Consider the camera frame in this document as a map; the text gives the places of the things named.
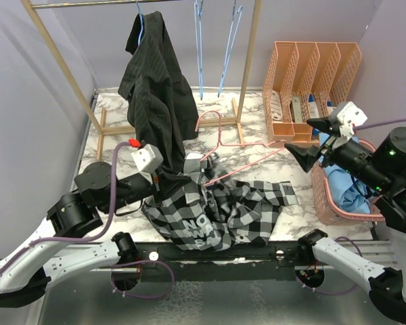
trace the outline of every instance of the blue towel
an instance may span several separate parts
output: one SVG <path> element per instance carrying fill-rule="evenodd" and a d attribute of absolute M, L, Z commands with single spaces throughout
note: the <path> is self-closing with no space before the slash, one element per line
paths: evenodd
<path fill-rule="evenodd" d="M 322 145 L 328 137 L 328 134 L 321 132 L 319 134 L 320 144 Z M 324 170 L 328 177 L 332 200 L 337 207 L 346 212 L 370 214 L 370 201 L 358 193 L 349 173 L 336 165 L 326 167 Z M 362 193 L 367 193 L 367 186 L 362 181 L 355 179 L 355 183 Z"/>

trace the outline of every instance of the white wall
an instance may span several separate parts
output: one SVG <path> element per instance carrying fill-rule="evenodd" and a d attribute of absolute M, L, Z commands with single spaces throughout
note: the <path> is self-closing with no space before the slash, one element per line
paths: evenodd
<path fill-rule="evenodd" d="M 406 0 L 384 0 L 359 43 L 362 63 L 350 99 L 369 122 L 406 116 Z M 364 130 L 360 136 L 379 145 L 406 123 Z"/>
<path fill-rule="evenodd" d="M 262 87 L 274 41 L 359 42 L 381 0 L 264 0 L 249 86 Z M 160 11 L 181 69 L 191 86 L 198 85 L 196 35 L 192 0 L 142 3 L 144 14 Z M 254 1 L 244 5 L 233 48 L 226 87 L 241 85 Z M 224 64 L 233 0 L 205 0 L 203 8 L 203 81 L 218 86 Z M 131 57 L 125 44 L 137 6 L 98 5 L 54 9 L 81 45 L 99 87 L 117 87 Z"/>
<path fill-rule="evenodd" d="M 48 29 L 90 100 L 95 83 L 51 12 Z M 18 0 L 0 1 L 0 258 L 70 188 L 86 116 Z M 25 309 L 0 309 L 0 325 Z"/>

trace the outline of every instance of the white marble surface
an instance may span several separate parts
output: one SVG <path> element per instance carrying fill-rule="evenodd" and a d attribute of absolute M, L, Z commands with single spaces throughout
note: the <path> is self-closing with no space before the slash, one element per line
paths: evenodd
<path fill-rule="evenodd" d="M 199 114 L 207 110 L 218 110 L 223 115 L 233 115 L 231 99 L 236 97 L 237 102 L 239 101 L 238 92 L 223 93 L 220 98 L 217 97 L 215 92 L 205 92 L 202 101 L 200 101 L 197 93 L 195 93 L 194 97 L 198 105 Z M 100 118 L 102 108 L 108 111 L 107 126 L 128 125 L 128 104 L 114 90 L 107 90 L 98 95 L 95 109 L 95 115 L 98 119 Z M 249 92 L 246 94 L 242 114 L 242 129 L 244 131 L 245 142 L 267 142 L 261 93 Z M 132 135 L 107 136 L 104 140 L 104 160 L 110 163 L 115 145 L 118 142 L 127 141 L 130 137 Z M 92 126 L 87 138 L 79 173 L 87 165 L 96 161 L 97 139 L 97 132 Z M 223 127 L 222 139 L 226 144 L 238 143 L 237 128 Z M 186 141 L 185 149 L 187 152 L 207 153 L 215 146 L 216 141 L 217 128 L 200 129 L 198 139 Z M 234 170 L 259 159 L 272 150 L 274 149 L 262 146 L 253 146 L 246 149 L 224 147 L 218 149 L 217 152 L 222 157 L 221 161 L 224 162 L 227 169 Z M 126 177 L 135 172 L 136 169 L 129 154 L 129 149 L 122 149 L 118 159 L 118 177 Z M 272 182 L 292 182 L 299 204 L 283 208 L 283 212 L 279 216 L 272 233 L 271 240 L 295 240 L 315 228 L 327 232 L 331 237 L 347 236 L 352 239 L 371 239 L 367 223 L 360 223 L 354 226 L 326 226 L 318 220 L 313 202 L 311 175 L 302 171 L 287 150 L 282 150 L 280 153 L 270 156 L 259 164 L 243 170 L 235 177 L 244 181 L 260 179 Z M 138 203 L 131 206 L 132 209 L 137 207 Z M 104 239 L 111 238 L 117 232 L 129 232 L 134 241 L 137 242 L 164 241 L 140 211 L 126 217 L 115 217 L 112 227 Z"/>

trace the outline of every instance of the clothing rack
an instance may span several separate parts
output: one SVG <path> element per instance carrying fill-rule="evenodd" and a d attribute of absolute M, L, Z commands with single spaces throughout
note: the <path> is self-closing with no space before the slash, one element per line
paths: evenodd
<path fill-rule="evenodd" d="M 149 2 L 164 2 L 164 1 L 180 1 L 180 0 L 138 0 L 139 3 L 149 3 Z M 102 109 L 100 122 L 96 119 L 89 103 L 87 103 L 81 88 L 78 86 L 77 81 L 72 75 L 68 65 L 66 64 L 63 56 L 61 55 L 57 45 L 54 43 L 51 35 L 49 34 L 47 28 L 45 27 L 41 17 L 38 15 L 37 10 L 39 9 L 55 9 L 64 7 L 85 7 L 90 5 L 118 5 L 125 3 L 135 3 L 136 0 L 111 0 L 111 1 L 99 1 L 99 2 L 83 2 L 83 3 L 55 3 L 55 4 L 32 4 L 31 0 L 21 0 L 22 5 L 26 9 L 28 15 L 30 16 L 33 24 L 35 24 L 37 30 L 41 34 L 45 44 L 48 46 L 51 54 L 58 63 L 60 69 L 62 70 L 64 76 L 69 82 L 72 90 L 77 96 L 81 106 L 84 108 L 87 116 L 90 118 L 93 126 L 99 134 L 97 143 L 97 159 L 102 159 L 102 150 L 104 146 L 104 137 L 107 135 L 120 135 L 120 134 L 130 134 L 134 133 L 135 130 L 132 126 L 121 126 L 121 127 L 106 127 L 107 111 L 105 108 Z M 254 43 L 256 39 L 258 17 L 260 16 L 262 6 L 262 0 L 254 0 L 254 11 L 252 14 L 252 22 L 250 29 L 250 38 L 248 40 L 248 48 L 246 53 L 246 61 L 244 67 L 244 75 L 242 77 L 241 94 L 239 98 L 239 105 L 237 105 L 236 100 L 233 98 L 232 105 L 235 112 L 235 116 L 224 116 L 221 119 L 222 125 L 235 125 L 238 127 L 239 137 L 241 143 L 244 143 L 244 136 L 242 134 L 241 128 L 241 115 L 242 108 L 244 107 L 246 86 L 248 84 L 248 76 L 250 74 L 252 54 L 254 51 Z M 200 127 L 218 127 L 217 118 L 206 118 L 200 122 Z"/>

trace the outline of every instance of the blue clothes hanger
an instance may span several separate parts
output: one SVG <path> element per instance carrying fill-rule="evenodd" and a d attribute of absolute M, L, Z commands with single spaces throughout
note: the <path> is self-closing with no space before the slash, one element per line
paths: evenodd
<path fill-rule="evenodd" d="M 202 63 L 202 13 L 203 2 L 200 4 L 198 0 L 194 0 L 194 22 L 196 23 L 196 45 L 197 45 L 197 65 L 198 65 L 198 84 L 200 87 L 200 99 L 203 99 L 203 63 Z"/>
<path fill-rule="evenodd" d="M 241 22 L 242 7 L 243 6 L 240 6 L 239 9 L 236 10 L 236 0 L 235 0 L 235 2 L 233 4 L 233 15 L 231 16 L 229 39 L 227 41 L 227 48 L 225 49 L 224 69 L 223 69 L 223 74 L 221 75 L 221 81 L 219 83 L 219 88 L 218 88 L 218 97 L 220 96 L 221 90 L 223 89 L 225 75 L 227 74 L 227 67 L 229 66 L 231 50 L 233 49 L 233 44 L 235 43 L 236 33 L 238 32 L 239 23 Z M 236 19 L 237 15 L 239 15 L 239 18 L 238 18 L 238 22 L 236 23 L 235 33 L 233 34 L 233 37 L 232 37 L 231 32 L 233 31 L 233 25 L 235 23 L 235 19 Z"/>
<path fill-rule="evenodd" d="M 140 5 L 138 4 L 137 0 L 135 0 L 135 3 L 137 4 L 138 8 L 138 16 L 140 16 L 140 34 L 138 35 L 138 45 L 140 45 L 141 36 L 143 35 L 143 14 L 141 13 Z"/>

